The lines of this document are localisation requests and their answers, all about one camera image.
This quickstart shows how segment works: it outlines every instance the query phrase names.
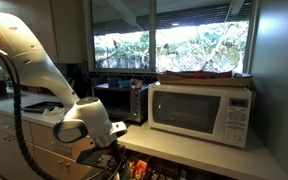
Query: wire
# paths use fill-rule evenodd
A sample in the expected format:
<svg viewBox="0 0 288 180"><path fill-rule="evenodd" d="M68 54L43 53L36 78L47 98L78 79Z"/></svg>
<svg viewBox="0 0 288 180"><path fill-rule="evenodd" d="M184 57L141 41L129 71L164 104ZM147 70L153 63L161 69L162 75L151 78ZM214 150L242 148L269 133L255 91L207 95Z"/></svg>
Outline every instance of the wire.
<svg viewBox="0 0 288 180"><path fill-rule="evenodd" d="M121 168L121 166L122 166L122 164L124 162L123 158L125 156L125 151L126 150L125 150L124 146L122 146L122 147L123 147L123 152L122 152L122 154L119 154L120 158L119 158L118 166L116 167L116 169L113 172L113 174L107 180L113 180L115 178L115 176L117 175L119 169ZM109 170L110 168L111 168L110 166L107 166L105 169L103 169L102 171L100 171L100 172L94 174L93 176L87 178L86 180L92 180L92 179L96 178L97 176L101 175L102 173L104 173L105 171Z"/></svg>
<svg viewBox="0 0 288 180"><path fill-rule="evenodd" d="M21 150L22 155L24 156L24 159L28 163L28 165L31 167L31 169L37 173L39 176L41 176L43 179L52 180L55 179L51 175L49 175L47 172L45 172L43 169L41 169L35 160L32 158L30 152L27 149L26 142L24 139L23 131L22 131L22 114L21 114L21 86L20 86L20 78L16 69L16 66L11 61L11 59L8 57L8 55L5 53L3 54L0 52L0 59L2 60L9 76L12 81L13 86L13 93L14 93L14 122L15 122L15 133L16 133L16 139L19 145L19 148ZM11 71L10 65L12 66L12 69L14 70L15 77Z"/></svg>

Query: kitchen appliance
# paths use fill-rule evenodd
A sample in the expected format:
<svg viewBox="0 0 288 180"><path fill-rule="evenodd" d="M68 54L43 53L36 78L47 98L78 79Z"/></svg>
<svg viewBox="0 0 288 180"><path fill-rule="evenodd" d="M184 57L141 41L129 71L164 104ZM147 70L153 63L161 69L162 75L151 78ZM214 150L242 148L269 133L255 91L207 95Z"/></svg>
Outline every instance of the kitchen appliance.
<svg viewBox="0 0 288 180"><path fill-rule="evenodd" d="M252 92L247 88L149 85L153 129L245 147Z"/></svg>
<svg viewBox="0 0 288 180"><path fill-rule="evenodd" d="M142 122L147 118L148 85L132 89L106 83L92 87L92 92L102 101L110 119Z"/></svg>

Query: cabinet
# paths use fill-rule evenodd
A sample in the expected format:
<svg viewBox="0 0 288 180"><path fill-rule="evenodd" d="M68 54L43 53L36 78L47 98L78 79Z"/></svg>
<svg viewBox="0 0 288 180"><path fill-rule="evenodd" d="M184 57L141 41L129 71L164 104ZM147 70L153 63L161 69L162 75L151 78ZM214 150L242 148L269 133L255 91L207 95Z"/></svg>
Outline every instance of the cabinet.
<svg viewBox="0 0 288 180"><path fill-rule="evenodd" d="M60 63L87 61L83 1L51 0Z"/></svg>
<svg viewBox="0 0 288 180"><path fill-rule="evenodd" d="M34 158L32 137L29 123L22 122L23 134L27 148ZM22 156L16 137L13 117L0 114L0 174L7 179L38 180L41 179L26 163Z"/></svg>
<svg viewBox="0 0 288 180"><path fill-rule="evenodd" d="M38 146L34 146L37 163L44 170L57 179L76 180L82 179L91 167L77 164L75 161L48 151Z"/></svg>
<svg viewBox="0 0 288 180"><path fill-rule="evenodd" d="M53 136L52 128L31 123L31 129L34 145L37 145L59 155L71 158L73 160L76 160L78 158L80 152L94 147L94 145L90 144L91 140L89 138L83 138L74 143L64 144L58 142L55 139L55 137Z"/></svg>
<svg viewBox="0 0 288 180"><path fill-rule="evenodd" d="M32 144L27 147L34 157ZM0 131L0 174L7 179L16 180L38 180L41 179L27 165L22 156L16 137Z"/></svg>
<svg viewBox="0 0 288 180"><path fill-rule="evenodd" d="M0 0L0 12L22 19L54 63L87 61L83 1Z"/></svg>
<svg viewBox="0 0 288 180"><path fill-rule="evenodd" d="M54 63L59 62L49 0L0 0L0 12L22 19L41 42L51 60Z"/></svg>

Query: microwave window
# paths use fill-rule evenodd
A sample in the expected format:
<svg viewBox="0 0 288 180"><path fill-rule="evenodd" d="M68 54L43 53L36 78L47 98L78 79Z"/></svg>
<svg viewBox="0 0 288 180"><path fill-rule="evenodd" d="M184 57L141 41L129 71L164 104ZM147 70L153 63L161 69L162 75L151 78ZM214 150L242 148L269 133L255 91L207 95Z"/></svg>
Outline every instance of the microwave window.
<svg viewBox="0 0 288 180"><path fill-rule="evenodd" d="M213 134L221 97L154 92L153 117L157 123Z"/></svg>

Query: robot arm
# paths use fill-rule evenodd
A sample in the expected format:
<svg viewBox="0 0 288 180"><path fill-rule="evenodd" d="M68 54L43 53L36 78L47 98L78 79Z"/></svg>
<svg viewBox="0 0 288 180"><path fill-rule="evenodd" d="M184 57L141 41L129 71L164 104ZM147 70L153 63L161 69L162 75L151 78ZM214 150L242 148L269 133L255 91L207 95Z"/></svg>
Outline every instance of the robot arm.
<svg viewBox="0 0 288 180"><path fill-rule="evenodd" d="M75 95L41 43L16 16L0 13L0 50L15 64L21 84L45 87L66 108L71 108L53 128L54 136L59 141L69 143L89 135L98 147L107 147L117 140L116 133L126 132L123 122L109 121L99 99L79 99Z"/></svg>

